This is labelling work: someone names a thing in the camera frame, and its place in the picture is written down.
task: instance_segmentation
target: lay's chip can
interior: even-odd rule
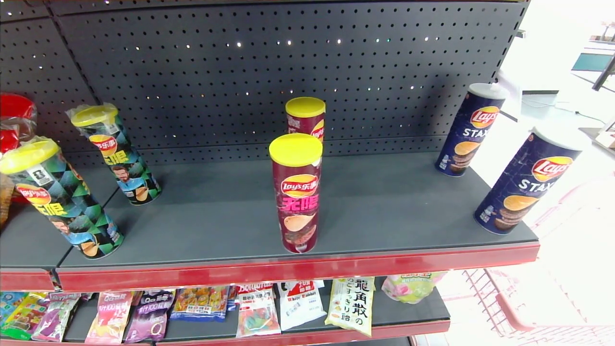
[[[451,177],[465,173],[507,96],[497,84],[470,84],[435,162],[438,171]]]
[[[84,105],[66,113],[79,132],[100,150],[117,184],[133,205],[141,206],[160,195],[160,186],[132,146],[114,105]]]
[[[22,142],[0,159],[0,172],[86,258],[102,258],[124,241],[53,140],[34,137]]]
[[[492,233],[509,234],[589,145],[589,138],[576,129],[553,124],[534,127],[474,218]]]
[[[325,139],[325,102],[315,97],[297,97],[286,103],[288,133]]]
[[[309,134],[287,134],[269,145],[282,244],[295,254],[316,245],[322,143]]]

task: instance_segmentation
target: perforated metal panel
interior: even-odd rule
[[[51,19],[3,23],[0,30],[1,90],[35,102],[39,135],[58,140],[66,151],[91,150],[64,111],[95,101]]]
[[[268,143],[284,103],[327,103],[328,140],[445,135],[491,81],[525,3],[173,7],[60,17],[141,148]]]
[[[0,2],[0,22],[41,18],[48,15],[49,13],[42,1],[14,0]]]
[[[371,140],[328,140],[325,155],[373,155],[438,151],[446,136],[428,136]],[[189,147],[172,149],[145,149],[139,152],[150,164],[180,164],[220,161],[248,161],[269,157],[269,144],[220,145],[213,147]],[[67,153],[66,157],[79,166],[99,166],[100,154],[94,152]]]

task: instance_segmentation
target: red shelf edge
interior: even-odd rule
[[[51,274],[44,269],[0,269],[0,291],[53,292]]]
[[[393,326],[380,326],[371,329],[371,339],[390,339],[406,337],[417,334],[431,334],[446,332],[451,324],[450,320],[430,321],[412,324],[396,324]],[[270,336],[246,337],[243,339],[205,339],[178,342],[157,342],[160,346],[217,346],[217,345],[249,345],[249,346],[286,346],[286,345],[319,345],[337,344],[358,340],[370,340],[369,337],[345,329],[317,332],[285,333]]]
[[[58,268],[65,292],[101,292],[157,287],[218,286],[263,281],[313,280],[355,275],[437,272],[485,268],[536,260],[538,241],[505,247],[370,254],[357,257],[298,255],[277,261],[201,262],[198,265],[134,265],[107,268]]]

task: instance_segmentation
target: wire basket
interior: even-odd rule
[[[506,268],[464,270],[467,282],[476,292],[483,313],[500,336],[520,340],[520,345],[551,342],[557,345],[615,345],[615,325],[592,325],[555,281],[540,285],[543,294],[532,292],[534,299],[518,289],[521,281],[506,273]]]

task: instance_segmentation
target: red container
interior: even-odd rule
[[[325,138],[325,102],[315,97],[297,97],[286,103],[288,133]]]
[[[316,245],[322,143],[308,134],[287,134],[269,146],[282,244],[295,254]]]

